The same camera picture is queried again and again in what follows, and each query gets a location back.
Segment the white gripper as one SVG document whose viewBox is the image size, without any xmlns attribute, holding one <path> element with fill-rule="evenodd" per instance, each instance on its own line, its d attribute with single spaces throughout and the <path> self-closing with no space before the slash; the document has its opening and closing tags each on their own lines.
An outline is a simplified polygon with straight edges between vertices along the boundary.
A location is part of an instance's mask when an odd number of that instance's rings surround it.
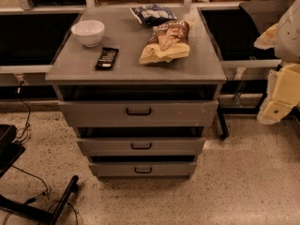
<svg viewBox="0 0 300 225">
<path fill-rule="evenodd" d="M 279 71 L 271 69 L 266 92 L 257 120 L 264 125 L 273 125 L 300 103 L 300 65 L 284 63 Z"/>
</svg>

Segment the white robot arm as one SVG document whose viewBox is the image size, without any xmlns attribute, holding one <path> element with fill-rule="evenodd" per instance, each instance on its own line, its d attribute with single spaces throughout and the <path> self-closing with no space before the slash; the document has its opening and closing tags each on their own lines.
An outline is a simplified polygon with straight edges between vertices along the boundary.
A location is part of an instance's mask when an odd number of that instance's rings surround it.
<svg viewBox="0 0 300 225">
<path fill-rule="evenodd" d="M 281 60 L 279 71 L 269 71 L 267 97 L 257 115 L 260 123 L 273 125 L 300 102 L 300 0 L 295 0 L 279 22 L 255 40 L 254 46 L 273 48 Z"/>
</svg>

